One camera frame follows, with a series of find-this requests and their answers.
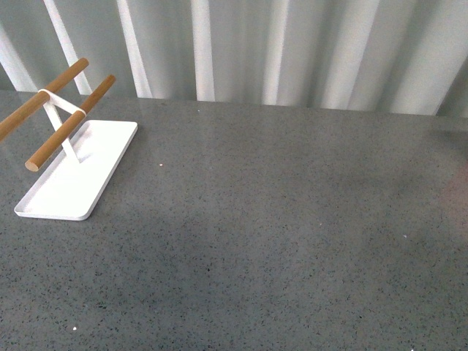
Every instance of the white stand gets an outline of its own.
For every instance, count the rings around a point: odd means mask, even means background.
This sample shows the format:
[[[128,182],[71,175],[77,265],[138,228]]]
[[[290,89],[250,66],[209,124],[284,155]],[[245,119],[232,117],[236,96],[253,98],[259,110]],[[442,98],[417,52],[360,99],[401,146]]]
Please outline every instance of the white stand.
[[[55,130],[61,126],[56,107],[69,113],[80,108],[50,95],[44,107]],[[22,217],[82,221],[94,209],[137,131],[137,123],[87,121],[16,205]]]

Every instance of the countertop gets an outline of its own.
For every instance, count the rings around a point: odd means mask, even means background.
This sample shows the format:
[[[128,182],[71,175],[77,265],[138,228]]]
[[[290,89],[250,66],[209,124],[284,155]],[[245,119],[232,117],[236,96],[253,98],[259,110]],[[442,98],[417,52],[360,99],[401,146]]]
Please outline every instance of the countertop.
[[[0,119],[31,94],[0,92]],[[0,144],[0,350],[466,350],[468,120],[105,97],[139,130],[84,222]]]

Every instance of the wooden rod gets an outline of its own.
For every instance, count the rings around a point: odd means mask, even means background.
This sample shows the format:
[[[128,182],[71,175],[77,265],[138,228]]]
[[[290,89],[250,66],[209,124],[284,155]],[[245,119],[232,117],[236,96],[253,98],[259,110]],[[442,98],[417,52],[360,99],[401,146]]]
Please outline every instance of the wooden rod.
[[[62,89],[68,82],[83,71],[89,62],[86,58],[80,58],[65,72],[61,73],[55,80],[47,84],[45,89],[56,93]],[[13,130],[18,128],[30,115],[39,110],[50,97],[45,91],[39,91],[31,99],[26,101],[11,115],[0,122],[0,142],[6,138]]]
[[[82,110],[89,113],[95,104],[102,98],[107,90],[114,84],[116,78],[113,75],[105,78],[95,91],[80,106]],[[73,113],[62,125],[53,133],[48,140],[26,161],[25,166],[32,172],[37,172],[48,160],[50,155],[69,137],[80,122],[86,117],[81,111]]]

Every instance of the white curtain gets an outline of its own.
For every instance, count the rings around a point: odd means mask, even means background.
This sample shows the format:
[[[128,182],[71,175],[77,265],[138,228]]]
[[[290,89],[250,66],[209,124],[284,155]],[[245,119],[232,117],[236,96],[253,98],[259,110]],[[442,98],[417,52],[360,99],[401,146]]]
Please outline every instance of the white curtain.
[[[0,0],[0,89],[468,117],[468,0]]]

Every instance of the quartz countertop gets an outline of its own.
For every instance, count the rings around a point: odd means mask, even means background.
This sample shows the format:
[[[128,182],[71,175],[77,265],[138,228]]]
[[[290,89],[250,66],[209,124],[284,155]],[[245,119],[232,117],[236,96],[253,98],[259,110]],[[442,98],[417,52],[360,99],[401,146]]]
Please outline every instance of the quartz countertop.
[[[0,350],[468,348],[467,120],[117,97],[88,119],[139,129],[83,222],[13,211],[44,110],[0,144]]]

